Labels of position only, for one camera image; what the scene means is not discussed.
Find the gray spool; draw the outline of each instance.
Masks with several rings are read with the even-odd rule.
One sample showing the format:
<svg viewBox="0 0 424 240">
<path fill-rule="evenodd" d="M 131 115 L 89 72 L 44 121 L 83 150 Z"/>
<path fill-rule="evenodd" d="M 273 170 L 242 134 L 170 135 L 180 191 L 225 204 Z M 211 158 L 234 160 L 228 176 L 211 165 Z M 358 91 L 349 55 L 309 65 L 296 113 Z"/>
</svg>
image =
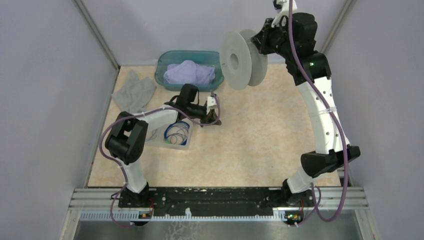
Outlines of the gray spool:
<svg viewBox="0 0 424 240">
<path fill-rule="evenodd" d="M 222 73 L 228 85 L 235 90 L 257 86 L 265 78 L 268 58 L 259 54 L 250 41 L 255 31 L 245 29 L 240 33 L 231 31 L 225 34 L 219 50 Z"/>
</svg>

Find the teal plastic bin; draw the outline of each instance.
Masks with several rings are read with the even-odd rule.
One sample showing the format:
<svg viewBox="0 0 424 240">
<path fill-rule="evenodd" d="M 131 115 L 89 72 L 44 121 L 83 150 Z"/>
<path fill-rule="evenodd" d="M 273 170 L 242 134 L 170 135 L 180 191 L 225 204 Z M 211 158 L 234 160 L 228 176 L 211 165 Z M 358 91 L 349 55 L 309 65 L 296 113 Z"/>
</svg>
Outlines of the teal plastic bin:
<svg viewBox="0 0 424 240">
<path fill-rule="evenodd" d="M 169 84 L 164 81 L 164 74 L 170 64 L 181 64 L 185 60 L 191 60 L 199 65 L 215 67 L 215 79 L 209 85 L 195 84 L 200 92 L 209 92 L 216 90 L 224 81 L 223 71 L 220 65 L 220 54 L 216 51 L 189 51 L 177 50 L 167 51 L 159 57 L 157 61 L 154 79 L 159 85 L 165 87 L 169 91 L 180 91 L 183 84 Z"/>
</svg>

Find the cable clip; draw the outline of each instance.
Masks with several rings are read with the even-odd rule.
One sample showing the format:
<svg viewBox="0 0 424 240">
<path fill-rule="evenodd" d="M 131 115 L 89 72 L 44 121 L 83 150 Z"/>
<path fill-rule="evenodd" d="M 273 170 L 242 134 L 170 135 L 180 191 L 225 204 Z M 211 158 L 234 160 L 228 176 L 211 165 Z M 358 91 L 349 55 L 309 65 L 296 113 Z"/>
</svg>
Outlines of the cable clip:
<svg viewBox="0 0 424 240">
<path fill-rule="evenodd" d="M 316 117 L 316 116 L 319 116 L 319 115 L 335 113 L 335 112 L 337 112 L 337 108 L 336 108 L 336 106 L 332 106 L 330 108 L 326 108 L 326 109 L 321 110 L 321 111 L 309 113 L 309 117 Z"/>
</svg>

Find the white wall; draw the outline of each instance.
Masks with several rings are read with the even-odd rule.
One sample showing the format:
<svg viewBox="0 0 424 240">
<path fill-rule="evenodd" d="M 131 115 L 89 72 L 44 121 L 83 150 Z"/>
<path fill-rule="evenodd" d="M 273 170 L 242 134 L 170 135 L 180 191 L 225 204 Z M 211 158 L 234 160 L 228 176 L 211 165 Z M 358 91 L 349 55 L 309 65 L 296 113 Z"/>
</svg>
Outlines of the white wall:
<svg viewBox="0 0 424 240">
<path fill-rule="evenodd" d="M 154 64 L 169 50 L 219 51 L 228 31 L 260 31 L 272 0 L 83 0 L 120 65 Z M 315 15 L 322 48 L 345 0 L 297 0 Z M 279 56 L 270 62 L 282 62 Z"/>
<path fill-rule="evenodd" d="M 327 55 L 343 127 L 362 152 L 353 177 L 384 240 L 424 236 L 423 9 L 359 0 Z"/>
<path fill-rule="evenodd" d="M 71 0 L 0 3 L 0 239 L 58 239 L 115 70 Z"/>
</svg>

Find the robotic arm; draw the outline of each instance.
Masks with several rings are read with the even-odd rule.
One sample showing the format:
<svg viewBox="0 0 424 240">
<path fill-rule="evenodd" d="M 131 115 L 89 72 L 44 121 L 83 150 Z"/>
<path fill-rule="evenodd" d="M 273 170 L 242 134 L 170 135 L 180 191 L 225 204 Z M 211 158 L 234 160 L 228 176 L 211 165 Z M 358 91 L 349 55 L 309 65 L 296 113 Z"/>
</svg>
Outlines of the robotic arm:
<svg viewBox="0 0 424 240">
<path fill-rule="evenodd" d="M 162 107 L 143 113 L 142 117 L 121 121 L 111 129 L 104 145 L 111 156 L 121 162 L 128 178 L 125 194 L 131 195 L 133 202 L 147 201 L 146 192 L 149 190 L 149 184 L 139 162 L 147 133 L 164 125 L 179 122 L 186 116 L 191 119 L 200 119 L 201 124 L 221 125 L 215 113 L 216 107 L 217 102 L 212 95 L 207 97 L 204 105 L 199 105 L 199 89 L 194 85 L 185 84 L 179 95 L 172 97 Z M 124 111 L 116 120 L 130 116 L 132 114 Z"/>
<path fill-rule="evenodd" d="M 318 24 L 312 14 L 295 13 L 292 16 L 293 40 L 301 65 L 309 79 L 319 90 L 329 104 L 327 108 L 311 85 L 302 75 L 289 41 L 287 15 L 289 11 L 288 0 L 274 0 L 274 7 L 280 12 L 275 18 L 267 18 L 258 34 L 251 38 L 260 54 L 278 54 L 285 58 L 286 68 L 293 76 L 294 84 L 299 89 L 306 103 L 310 121 L 315 136 L 315 151 L 304 153 L 301 156 L 301 167 L 290 178 L 283 182 L 282 191 L 287 203 L 296 203 L 297 193 L 310 188 L 319 176 L 331 173 L 343 166 L 343 144 L 341 134 L 330 116 L 334 113 L 337 120 L 336 105 L 333 99 L 332 79 L 330 66 L 324 54 L 314 50 L 315 34 Z M 347 137 L 344 137 L 348 161 L 359 157 L 361 152 L 358 146 L 351 146 Z"/>
</svg>

